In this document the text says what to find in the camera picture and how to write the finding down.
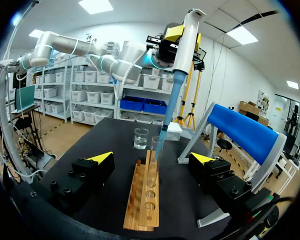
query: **wooden floor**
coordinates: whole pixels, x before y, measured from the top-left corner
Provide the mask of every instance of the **wooden floor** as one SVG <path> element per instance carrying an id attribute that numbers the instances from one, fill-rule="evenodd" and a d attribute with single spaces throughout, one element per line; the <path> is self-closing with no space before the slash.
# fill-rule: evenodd
<path id="1" fill-rule="evenodd" d="M 73 123 L 68 120 L 67 123 L 59 118 L 52 116 L 43 116 L 42 113 L 35 112 L 35 119 L 37 127 L 42 134 L 43 148 L 45 151 L 51 151 L 53 154 L 56 154 L 58 159 L 72 146 L 74 145 L 83 135 L 85 135 L 92 126 L 85 125 L 81 123 Z M 218 154 L 220 148 L 215 147 L 215 154 Z M 230 154 L 239 162 L 244 170 L 248 170 L 249 166 L 247 161 L 241 159 L 241 155 L 235 150 L 231 149 Z M 225 151 L 222 152 L 221 156 L 231 163 L 231 169 L 235 171 L 235 174 L 242 178 L 244 173 L 242 169 L 235 163 L 235 161 L 229 156 Z M 275 175 L 272 175 L 270 182 L 265 183 L 264 186 L 270 189 L 272 192 L 277 192 L 282 186 L 283 182 L 287 179 L 285 173 L 282 173 L 279 179 L 275 178 Z M 300 171 L 298 171 L 290 184 L 281 194 L 282 197 L 293 197 L 297 194 L 300 187 Z M 289 203 L 282 202 L 278 204 L 280 215 L 289 206 Z"/>

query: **blue storage bin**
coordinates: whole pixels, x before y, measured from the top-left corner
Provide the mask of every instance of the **blue storage bin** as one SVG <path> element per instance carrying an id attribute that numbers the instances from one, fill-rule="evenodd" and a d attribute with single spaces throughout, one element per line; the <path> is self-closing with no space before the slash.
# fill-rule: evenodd
<path id="1" fill-rule="evenodd" d="M 136 96 L 125 96 L 120 101 L 121 109 L 128 109 L 134 111 L 142 111 L 144 109 L 145 99 Z"/>
<path id="2" fill-rule="evenodd" d="M 144 102 L 143 111 L 153 114 L 166 114 L 167 104 L 164 101 L 146 99 Z"/>

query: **stool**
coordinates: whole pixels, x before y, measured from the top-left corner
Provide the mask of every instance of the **stool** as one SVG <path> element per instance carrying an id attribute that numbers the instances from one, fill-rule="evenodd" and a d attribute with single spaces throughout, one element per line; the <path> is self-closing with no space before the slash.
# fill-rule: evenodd
<path id="1" fill-rule="evenodd" d="M 222 150 L 232 149 L 232 144 L 225 139 L 218 139 L 218 141 L 216 141 L 216 144 L 221 148 L 219 151 L 219 156 L 221 155 Z"/>

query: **wooden test tube rack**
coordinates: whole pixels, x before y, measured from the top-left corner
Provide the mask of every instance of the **wooden test tube rack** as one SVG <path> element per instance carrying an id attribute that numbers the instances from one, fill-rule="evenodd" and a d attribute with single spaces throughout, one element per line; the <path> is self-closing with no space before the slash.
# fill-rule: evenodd
<path id="1" fill-rule="evenodd" d="M 138 160 L 135 165 L 130 194 L 125 211 L 124 229 L 152 232 L 159 227 L 159 174 L 154 187 L 146 185 L 150 157 L 155 152 L 146 153 L 145 164 Z"/>

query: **ceiling light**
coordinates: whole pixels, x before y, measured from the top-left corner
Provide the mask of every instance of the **ceiling light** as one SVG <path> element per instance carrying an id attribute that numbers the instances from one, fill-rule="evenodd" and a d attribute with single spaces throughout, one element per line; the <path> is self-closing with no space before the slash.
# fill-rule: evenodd
<path id="1" fill-rule="evenodd" d="M 290 88 L 293 88 L 293 89 L 299 89 L 299 85 L 298 83 L 294 82 L 294 81 L 286 81 L 286 83 L 288 84 L 288 86 Z"/>
<path id="2" fill-rule="evenodd" d="M 226 34 L 242 45 L 258 42 L 258 39 L 256 39 L 256 37 L 253 36 L 244 26 L 237 27 Z"/>
<path id="3" fill-rule="evenodd" d="M 11 22 L 13 24 L 13 26 L 17 26 L 17 24 L 20 22 L 22 16 L 20 13 L 16 13 L 15 15 L 13 15 L 13 17 L 11 18 Z"/>
<path id="4" fill-rule="evenodd" d="M 38 29 L 35 29 L 33 30 L 30 34 L 29 34 L 29 37 L 33 37 L 33 38 L 40 38 L 41 35 L 44 33 L 44 31 L 41 31 L 41 30 L 38 30 Z"/>
<path id="5" fill-rule="evenodd" d="M 108 0 L 82 0 L 79 4 L 89 14 L 98 14 L 114 10 Z"/>

